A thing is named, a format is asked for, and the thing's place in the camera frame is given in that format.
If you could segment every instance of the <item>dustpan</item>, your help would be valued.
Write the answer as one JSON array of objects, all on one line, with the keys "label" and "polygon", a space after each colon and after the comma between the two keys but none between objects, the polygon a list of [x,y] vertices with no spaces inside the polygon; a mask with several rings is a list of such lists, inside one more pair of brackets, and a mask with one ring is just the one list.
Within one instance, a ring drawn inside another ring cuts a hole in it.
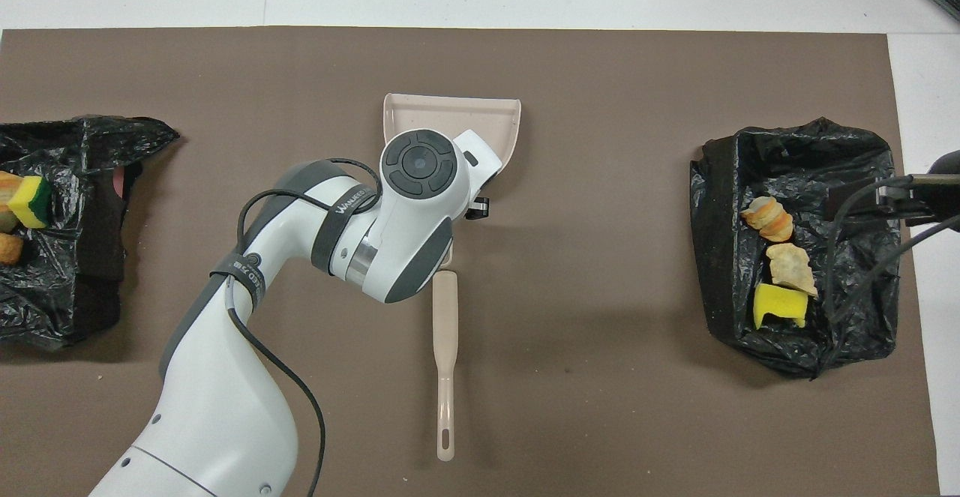
[{"label": "dustpan", "polygon": [[[521,127],[521,101],[499,98],[387,94],[383,98],[383,139],[429,128],[454,139],[473,130],[507,166]],[[436,360],[436,457],[453,459],[453,366],[457,360],[457,275],[450,271],[453,247],[433,278],[433,355]]]}]

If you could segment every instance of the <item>brown tabletop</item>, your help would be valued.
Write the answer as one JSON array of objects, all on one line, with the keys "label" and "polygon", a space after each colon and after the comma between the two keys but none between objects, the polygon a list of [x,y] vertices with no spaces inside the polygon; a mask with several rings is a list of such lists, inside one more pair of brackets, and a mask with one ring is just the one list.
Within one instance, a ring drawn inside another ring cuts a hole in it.
[{"label": "brown tabletop", "polygon": [[[899,164],[884,36],[212,28],[4,31],[0,121],[148,115],[184,139],[135,187],[120,324],[54,354],[0,347],[0,494],[92,489],[147,423],[164,343],[240,206],[294,163],[375,165],[389,91],[517,97],[523,118],[490,217],[455,227],[451,463],[429,292],[385,306],[291,262],[254,314],[325,409],[319,494],[937,492],[912,262],[894,354],[796,381],[707,333],[690,241],[707,139],[823,115]],[[277,380],[298,495],[317,429]]]}]

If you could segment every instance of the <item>black plastic bag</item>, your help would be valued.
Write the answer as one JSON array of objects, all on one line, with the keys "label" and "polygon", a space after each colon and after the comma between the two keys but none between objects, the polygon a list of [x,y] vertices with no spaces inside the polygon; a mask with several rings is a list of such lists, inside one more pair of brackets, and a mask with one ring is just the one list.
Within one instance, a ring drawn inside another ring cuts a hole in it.
[{"label": "black plastic bag", "polygon": [[0,343],[55,350],[117,322],[125,199],[140,161],[178,138],[153,118],[0,124],[0,169],[52,185],[49,227],[18,226],[20,262],[0,265]]},{"label": "black plastic bag", "polygon": [[[825,220],[827,189],[893,175],[893,157],[883,139],[825,118],[797,128],[745,128],[707,142],[703,159],[690,165],[690,226],[709,332],[762,364],[799,377],[890,354],[897,336],[898,264],[877,278],[871,296],[840,322],[827,322],[823,296],[831,227]],[[805,328],[771,317],[754,327],[754,289],[761,281],[770,283],[764,251],[771,243],[741,220],[740,211],[758,196],[774,196],[792,214],[790,241],[809,254],[820,299],[809,299]],[[897,221],[844,225],[834,267],[837,307],[900,240]],[[843,337],[840,329],[846,336],[834,346],[831,337]],[[827,363],[834,347],[838,354]]]}]

